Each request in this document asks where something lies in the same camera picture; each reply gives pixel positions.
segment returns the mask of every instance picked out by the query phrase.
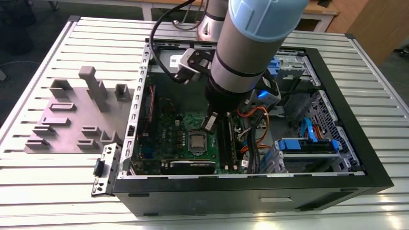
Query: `black cable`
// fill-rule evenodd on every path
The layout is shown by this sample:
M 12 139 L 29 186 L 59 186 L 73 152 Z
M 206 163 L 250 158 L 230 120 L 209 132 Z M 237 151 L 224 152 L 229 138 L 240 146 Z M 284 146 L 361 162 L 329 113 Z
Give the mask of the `black cable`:
M 184 8 L 185 6 L 188 6 L 192 2 L 194 2 L 194 0 L 188 0 L 185 1 L 184 3 L 181 3 L 180 5 L 177 5 L 176 7 L 173 7 L 172 9 L 169 9 L 169 11 L 166 11 L 161 17 L 158 18 L 157 22 L 154 23 L 153 25 L 153 28 L 152 28 L 152 32 L 151 32 L 151 35 L 149 35 L 149 47 L 151 47 L 151 50 L 152 50 L 152 56 L 153 56 L 153 59 L 158 65 L 158 67 L 161 68 L 161 70 L 165 72 L 165 74 L 170 77 L 170 79 L 177 82 L 177 83 L 182 83 L 181 80 L 178 80 L 177 78 L 173 77 L 173 74 L 168 71 L 164 63 L 161 63 L 160 59 L 157 58 L 157 55 L 156 55 L 156 52 L 154 52 L 154 49 L 153 49 L 153 37 L 154 37 L 154 33 L 156 33 L 156 30 L 158 28 L 158 25 L 160 23 L 164 21 L 164 18 L 168 17 L 174 11 L 177 11 L 178 9 Z
M 278 101 L 276 101 L 276 103 L 270 104 L 266 107 L 266 111 L 270 112 L 270 110 L 277 106 L 277 104 L 284 100 L 284 98 L 289 97 L 290 95 L 297 94 L 297 93 L 314 93 L 316 91 L 317 91 L 317 89 L 306 89 L 306 90 L 294 90 L 294 91 L 284 93 L 281 95 L 281 99 Z M 257 148 L 257 144 L 256 144 L 256 129 L 257 129 L 257 126 L 258 126 L 258 124 L 262 120 L 262 116 L 264 116 L 264 112 L 258 115 L 257 120 L 252 125 L 250 135 L 248 136 L 249 137 L 249 139 L 248 139 L 249 156 L 257 156 L 258 155 L 257 154 L 258 148 Z M 258 173 L 260 172 L 260 166 L 254 170 L 256 170 L 256 173 Z
M 202 23 L 202 21 L 204 21 L 204 18 L 205 18 L 205 12 L 206 12 L 206 8 L 208 8 L 208 6 L 209 6 L 209 0 L 206 0 L 206 1 L 205 1 L 205 6 L 204 6 L 204 14 L 202 14 L 202 17 L 200 18 L 198 23 L 196 23 L 196 25 L 194 25 L 193 27 L 186 28 L 186 29 L 185 29 L 185 28 L 181 28 L 181 27 L 178 27 L 178 26 L 176 25 L 176 23 L 172 21 L 173 26 L 174 26 L 177 29 L 182 30 L 182 31 L 194 30 L 194 29 L 198 27 L 198 25 Z M 196 14 L 194 21 L 197 20 L 197 15 L 198 15 L 198 12 L 200 12 L 200 8 L 198 8 L 198 11 L 197 11 L 197 14 Z

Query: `aluminum table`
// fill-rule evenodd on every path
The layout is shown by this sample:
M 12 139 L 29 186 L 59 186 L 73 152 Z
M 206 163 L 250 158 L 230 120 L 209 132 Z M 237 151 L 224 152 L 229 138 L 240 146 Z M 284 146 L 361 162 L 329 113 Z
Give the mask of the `aluminum table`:
M 137 218 L 117 198 L 91 198 L 99 154 L 27 154 L 55 79 L 84 87 L 95 66 L 105 87 L 139 86 L 145 38 L 154 22 L 72 17 L 0 129 L 0 226 L 44 229 L 408 229 L 409 110 L 360 44 L 344 34 L 293 32 L 284 46 L 317 48 L 384 163 L 394 187 L 312 212 Z M 170 23 L 157 38 L 196 39 Z

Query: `blue plastic tab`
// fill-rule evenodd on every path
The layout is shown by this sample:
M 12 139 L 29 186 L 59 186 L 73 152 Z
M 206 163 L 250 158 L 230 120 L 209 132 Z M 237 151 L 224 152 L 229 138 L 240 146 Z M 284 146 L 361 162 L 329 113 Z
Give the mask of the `blue plastic tab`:
M 308 0 L 229 0 L 237 30 L 257 42 L 284 39 L 294 30 Z
M 337 140 L 332 140 L 332 146 L 333 146 L 334 151 L 338 152 L 340 151 L 340 145 L 338 145 Z
M 304 137 L 305 130 L 308 130 L 308 136 L 313 140 L 313 142 L 318 142 L 318 139 L 314 137 L 314 129 L 313 129 L 313 124 L 312 121 L 308 117 L 302 119 L 301 123 L 301 136 Z
M 278 140 L 278 148 L 280 148 L 280 150 L 285 149 L 285 143 L 284 143 L 282 140 Z
M 300 141 L 296 139 L 288 139 L 284 140 L 285 142 L 285 147 L 288 150 L 300 150 L 301 149 L 301 145 L 300 145 Z
M 276 77 L 280 71 L 280 60 L 276 56 L 269 61 L 268 70 L 269 73 Z

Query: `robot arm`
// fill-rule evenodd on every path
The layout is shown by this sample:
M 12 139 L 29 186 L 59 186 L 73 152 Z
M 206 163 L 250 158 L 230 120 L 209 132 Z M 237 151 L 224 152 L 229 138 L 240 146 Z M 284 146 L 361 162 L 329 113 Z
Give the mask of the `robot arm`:
M 210 1 L 212 4 L 218 1 L 222 8 L 224 0 Z M 206 132 L 214 132 L 217 122 L 226 112 L 237 109 L 262 75 L 268 74 L 266 66 L 298 24 L 306 4 L 308 0 L 229 0 L 214 56 L 186 51 L 182 65 L 208 75 L 209 108 L 202 123 Z M 209 71 L 198 65 L 201 60 L 194 56 L 212 62 Z

